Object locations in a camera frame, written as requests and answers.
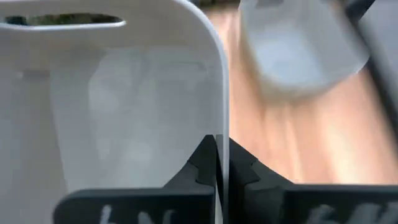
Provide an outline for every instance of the white plastic piece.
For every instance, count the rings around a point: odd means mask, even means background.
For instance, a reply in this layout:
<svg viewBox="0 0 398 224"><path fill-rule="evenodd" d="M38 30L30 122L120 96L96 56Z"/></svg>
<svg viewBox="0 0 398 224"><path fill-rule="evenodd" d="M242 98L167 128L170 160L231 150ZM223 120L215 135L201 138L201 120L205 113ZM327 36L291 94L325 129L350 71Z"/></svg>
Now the white plastic piece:
<svg viewBox="0 0 398 224"><path fill-rule="evenodd" d="M326 90L357 73L368 53L348 21L319 0L242 0L244 41L266 97Z"/></svg>
<svg viewBox="0 0 398 224"><path fill-rule="evenodd" d="M0 24L2 222L51 223L79 189L161 187L206 134L228 189L228 66L206 16L186 0L0 2L1 17L76 12L124 22Z"/></svg>

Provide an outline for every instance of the white lettering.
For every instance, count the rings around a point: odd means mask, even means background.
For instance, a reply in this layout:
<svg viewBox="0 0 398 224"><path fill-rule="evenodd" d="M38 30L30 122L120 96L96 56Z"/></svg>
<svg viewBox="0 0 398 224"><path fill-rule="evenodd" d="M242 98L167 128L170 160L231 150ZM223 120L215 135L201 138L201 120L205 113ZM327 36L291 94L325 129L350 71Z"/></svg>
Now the white lettering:
<svg viewBox="0 0 398 224"><path fill-rule="evenodd" d="M310 211L305 224L339 224L329 220L335 209L329 205L320 205ZM398 223L398 202L387 204L387 209L379 217L381 206L374 203L362 203L355 207L354 212L345 224L396 224Z"/></svg>
<svg viewBox="0 0 398 224"><path fill-rule="evenodd" d="M163 224L171 224L172 222L172 215L174 214L174 210L167 210L163 214ZM140 212L138 214L138 224L155 224L154 221L150 218L148 213L146 212Z"/></svg>
<svg viewBox="0 0 398 224"><path fill-rule="evenodd" d="M102 208L101 219L99 220L99 224L115 224L115 223L109 223L111 214L112 214L112 207L110 205L105 205Z"/></svg>

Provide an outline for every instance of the oval slot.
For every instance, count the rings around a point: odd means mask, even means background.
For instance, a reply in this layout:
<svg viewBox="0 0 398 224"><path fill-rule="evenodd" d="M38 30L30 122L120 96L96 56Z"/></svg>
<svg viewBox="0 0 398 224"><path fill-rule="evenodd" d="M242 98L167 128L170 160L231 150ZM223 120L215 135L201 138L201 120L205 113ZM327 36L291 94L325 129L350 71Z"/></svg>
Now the oval slot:
<svg viewBox="0 0 398 224"><path fill-rule="evenodd" d="M72 13L48 14L43 16L8 16L5 22L17 26L68 26L82 24L119 24L124 22L119 17L105 14Z"/></svg>

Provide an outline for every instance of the wooden table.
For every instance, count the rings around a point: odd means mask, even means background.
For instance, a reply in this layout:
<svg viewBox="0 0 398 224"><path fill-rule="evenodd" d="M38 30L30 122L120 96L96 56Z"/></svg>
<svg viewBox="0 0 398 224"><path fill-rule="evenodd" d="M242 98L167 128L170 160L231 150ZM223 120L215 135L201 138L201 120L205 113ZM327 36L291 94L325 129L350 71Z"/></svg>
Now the wooden table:
<svg viewBox="0 0 398 224"><path fill-rule="evenodd" d="M235 141L296 183L398 183L398 150L365 68L322 95L266 103L243 54L237 6L205 12L228 55Z"/></svg>

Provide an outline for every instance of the white plastic panel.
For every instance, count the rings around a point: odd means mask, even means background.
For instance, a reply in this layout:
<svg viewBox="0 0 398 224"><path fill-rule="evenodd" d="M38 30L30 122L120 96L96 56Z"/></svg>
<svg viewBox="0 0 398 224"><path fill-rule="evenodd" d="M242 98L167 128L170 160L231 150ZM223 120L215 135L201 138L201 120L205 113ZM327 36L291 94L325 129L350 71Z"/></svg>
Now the white plastic panel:
<svg viewBox="0 0 398 224"><path fill-rule="evenodd" d="M207 18L183 0L0 2L2 17L72 12L125 23L0 24L3 221L50 223L78 189L161 187L206 134L227 181L228 69Z"/></svg>

